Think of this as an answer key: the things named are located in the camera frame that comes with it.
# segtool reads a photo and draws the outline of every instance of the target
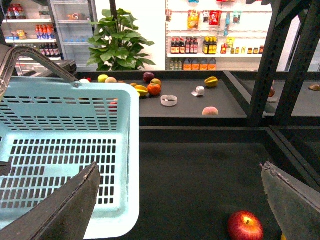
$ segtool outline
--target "apple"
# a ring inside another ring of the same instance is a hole
[[[115,84],[117,82],[117,79],[115,79],[114,77],[110,76],[104,82],[106,84]]]
[[[118,105],[118,102],[112,101],[110,104],[111,105]],[[109,109],[115,109],[115,110],[109,110],[109,112],[117,112],[116,108],[118,108],[118,106],[109,106]]]
[[[262,240],[264,229],[259,219],[249,211],[237,211],[228,220],[232,240]]]
[[[202,115],[219,115],[219,111],[214,106],[208,106],[203,109]]]
[[[107,78],[108,78],[108,75],[101,74],[100,76],[98,76],[98,83],[104,83]]]
[[[152,72],[146,71],[143,74],[143,81],[145,81],[146,83],[150,83],[154,78],[155,78],[155,75]]]
[[[272,98],[276,94],[276,91],[273,87],[270,88],[269,98]]]
[[[160,85],[160,87],[162,86],[162,82],[158,78],[152,79],[150,83],[151,84],[158,84],[158,85]]]

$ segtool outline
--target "green apple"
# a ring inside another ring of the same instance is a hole
[[[105,74],[98,76],[98,83],[104,83],[107,78],[108,78],[108,75],[105,75]]]

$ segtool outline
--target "bottle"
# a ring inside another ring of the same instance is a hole
[[[183,38],[180,38],[180,54],[186,53],[186,46],[185,46],[185,40]]]
[[[47,39],[54,39],[53,38],[53,29],[51,25],[46,26],[46,32],[47,32]]]
[[[180,53],[180,43],[179,43],[179,38],[177,37],[175,39],[175,54],[179,54]]]
[[[42,25],[38,25],[39,26],[39,39],[44,39],[44,29],[42,27]]]
[[[44,46],[41,44],[39,48],[40,48],[41,54],[42,54],[43,56],[45,56],[45,55],[46,55],[46,50],[45,50]]]
[[[214,36],[213,38],[212,38],[212,46],[213,46],[213,48],[212,48],[212,54],[217,54],[217,49],[218,49],[218,39]]]
[[[195,42],[193,40],[193,38],[191,37],[190,39],[190,54],[194,54],[195,53]]]
[[[175,70],[175,62],[171,59],[170,60],[170,71],[174,71]]]
[[[195,38],[194,39],[194,51],[193,51],[193,54],[197,54],[198,53],[198,47],[199,47],[198,38]]]
[[[176,54],[176,43],[174,38],[171,38],[171,54]]]
[[[13,4],[12,5],[12,9],[15,15],[15,19],[21,19],[20,13],[19,13],[19,8],[18,8],[18,4]]]
[[[209,61],[209,64],[208,64],[208,70],[209,71],[215,71],[217,69],[217,61],[215,58],[212,58],[210,61]]]
[[[53,53],[55,58],[60,58],[59,48],[56,43],[53,45]]]
[[[19,14],[20,14],[20,19],[27,19],[26,14],[25,14],[25,10],[24,8],[21,6],[21,4],[17,5]]]
[[[46,55],[48,58],[51,58],[49,43],[47,43],[46,45],[44,45],[44,49],[45,49],[45,55]]]
[[[36,35],[37,39],[41,39],[40,31],[39,31],[39,25],[35,26],[35,35]]]
[[[213,42],[213,38],[212,37],[210,37],[209,38],[209,51],[208,51],[208,53],[209,54],[214,54],[214,42]]]
[[[202,52],[204,54],[209,54],[209,37],[205,37],[202,45]]]
[[[10,7],[8,8],[8,11],[6,12],[6,17],[7,19],[16,19],[16,15],[12,5],[10,5]]]
[[[183,63],[183,70],[190,71],[191,70],[191,60],[186,58]]]
[[[204,58],[201,60],[201,63],[200,63],[200,71],[206,71],[206,70],[208,70],[208,61],[206,58]]]
[[[174,70],[177,71],[178,68],[179,68],[178,59],[175,59],[175,60],[174,60]]]
[[[198,60],[194,59],[192,61],[191,70],[197,71],[197,70],[199,70],[199,68],[200,68],[200,64],[199,64]]]
[[[47,29],[47,25],[43,25],[43,35],[42,35],[42,39],[46,40],[48,39],[48,29]]]
[[[51,58],[55,58],[54,46],[52,43],[50,43],[49,50]]]
[[[182,71],[182,69],[183,69],[183,63],[182,63],[182,60],[179,59],[179,60],[178,60],[178,70],[179,70],[179,71]]]
[[[190,54],[190,38],[186,38],[185,42],[185,54]]]

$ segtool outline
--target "potted plant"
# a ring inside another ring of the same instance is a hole
[[[136,32],[139,28],[134,25],[137,19],[130,12],[117,10],[117,17],[110,10],[102,10],[102,18],[96,25],[93,37],[88,42],[96,47],[89,47],[90,58],[87,65],[98,64],[97,71],[133,71],[145,68],[145,64],[155,63],[140,53],[143,45],[155,44]]]

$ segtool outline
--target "metal bracket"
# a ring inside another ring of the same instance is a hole
[[[276,23],[279,13],[288,4],[287,0],[276,0],[272,6],[273,14],[247,117],[247,124],[250,127],[257,127],[259,125],[265,111],[270,88],[276,76],[282,49],[284,48],[290,28],[289,22],[281,26],[281,28],[276,28]]]
[[[313,0],[302,27],[301,38],[297,45],[293,61],[285,82],[274,121],[277,125],[287,125],[296,105],[305,75],[320,40],[320,1]]]
[[[275,27],[290,23],[310,3],[310,0],[292,0],[279,14]]]

